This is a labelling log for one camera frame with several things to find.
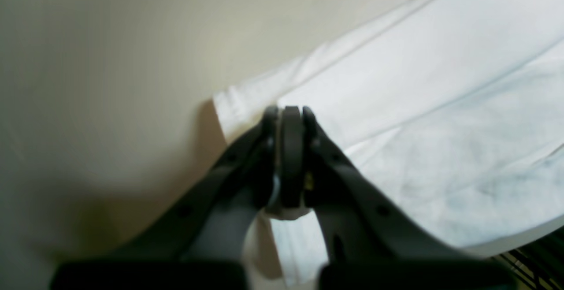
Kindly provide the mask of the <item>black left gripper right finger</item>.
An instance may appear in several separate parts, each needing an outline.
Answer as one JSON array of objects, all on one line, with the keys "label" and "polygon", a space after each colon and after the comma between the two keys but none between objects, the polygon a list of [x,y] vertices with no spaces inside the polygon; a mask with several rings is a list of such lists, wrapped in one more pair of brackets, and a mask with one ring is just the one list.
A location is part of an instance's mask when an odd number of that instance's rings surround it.
[{"label": "black left gripper right finger", "polygon": [[313,209],[329,264],[319,290],[514,290],[499,264],[476,260],[419,227],[324,133],[291,107],[291,206]]}]

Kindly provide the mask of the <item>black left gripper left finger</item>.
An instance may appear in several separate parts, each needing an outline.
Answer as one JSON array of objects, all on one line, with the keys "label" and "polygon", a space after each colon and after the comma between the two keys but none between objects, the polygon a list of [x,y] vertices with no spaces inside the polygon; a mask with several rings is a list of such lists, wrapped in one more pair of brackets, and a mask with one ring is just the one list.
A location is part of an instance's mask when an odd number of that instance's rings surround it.
[{"label": "black left gripper left finger", "polygon": [[209,172],[131,241],[93,260],[58,268],[53,290],[245,290],[239,263],[261,209],[291,206],[291,107],[268,107]]}]

